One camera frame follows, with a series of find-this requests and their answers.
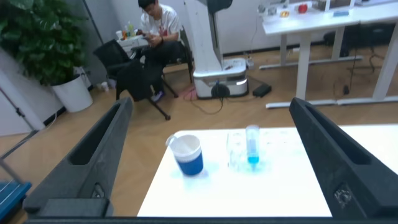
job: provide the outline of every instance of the shoe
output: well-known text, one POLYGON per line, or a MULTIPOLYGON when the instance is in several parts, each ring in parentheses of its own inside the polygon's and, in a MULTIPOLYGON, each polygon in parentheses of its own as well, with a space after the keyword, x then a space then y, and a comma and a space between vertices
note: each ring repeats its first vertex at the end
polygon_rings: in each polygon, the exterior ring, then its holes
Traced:
POLYGON ((158 102, 160 99, 163 98, 163 96, 165 95, 165 93, 163 91, 158 92, 158 94, 154 95, 153 97, 151 97, 151 99, 154 102, 158 102))

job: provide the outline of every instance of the cup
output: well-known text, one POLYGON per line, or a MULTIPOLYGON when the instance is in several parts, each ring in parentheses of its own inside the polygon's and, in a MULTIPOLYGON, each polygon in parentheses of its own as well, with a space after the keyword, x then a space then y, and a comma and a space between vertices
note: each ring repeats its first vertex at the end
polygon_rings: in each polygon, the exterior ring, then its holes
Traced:
POLYGON ((108 86, 108 83, 107 83, 107 82, 101 83, 101 86, 102 86, 102 89, 103 89, 105 92, 108 92, 108 91, 109 91, 109 86, 108 86))
POLYGON ((184 135, 177 138, 171 135, 166 141, 166 146, 172 150, 185 175, 197 175, 203 170, 200 141, 196 136, 184 135))
POLYGON ((118 36, 119 40, 123 39, 123 33, 121 30, 117 31, 116 35, 118 36))
POLYGON ((113 90, 115 90, 115 89, 116 89, 116 84, 117 84, 116 80, 109 79, 108 82, 109 82, 109 86, 110 86, 113 90))

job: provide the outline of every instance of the green plant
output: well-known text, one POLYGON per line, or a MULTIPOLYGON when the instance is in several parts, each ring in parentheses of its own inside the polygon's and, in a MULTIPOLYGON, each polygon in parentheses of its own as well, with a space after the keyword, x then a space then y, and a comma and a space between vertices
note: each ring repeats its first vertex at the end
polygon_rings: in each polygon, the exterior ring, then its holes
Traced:
POLYGON ((24 75, 64 84, 84 60, 81 20, 62 0, 0 0, 0 46, 24 65, 24 75))

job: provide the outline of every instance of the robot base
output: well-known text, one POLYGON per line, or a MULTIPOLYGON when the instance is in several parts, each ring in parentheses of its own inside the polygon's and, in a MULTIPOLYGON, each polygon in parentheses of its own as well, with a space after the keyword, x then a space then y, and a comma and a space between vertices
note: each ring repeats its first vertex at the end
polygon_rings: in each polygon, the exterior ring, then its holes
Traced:
POLYGON ((211 89, 219 83, 229 89, 228 97, 241 97, 249 93, 246 61, 243 58, 224 60, 223 71, 193 74, 198 99, 212 99, 211 89))

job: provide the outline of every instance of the white pot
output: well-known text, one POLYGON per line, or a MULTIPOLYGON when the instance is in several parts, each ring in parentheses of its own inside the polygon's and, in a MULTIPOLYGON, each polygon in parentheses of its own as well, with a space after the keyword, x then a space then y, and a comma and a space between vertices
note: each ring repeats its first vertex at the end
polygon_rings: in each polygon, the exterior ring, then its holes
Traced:
POLYGON ((71 113, 84 110, 93 104, 93 99, 81 76, 68 83, 52 86, 52 89, 71 113))

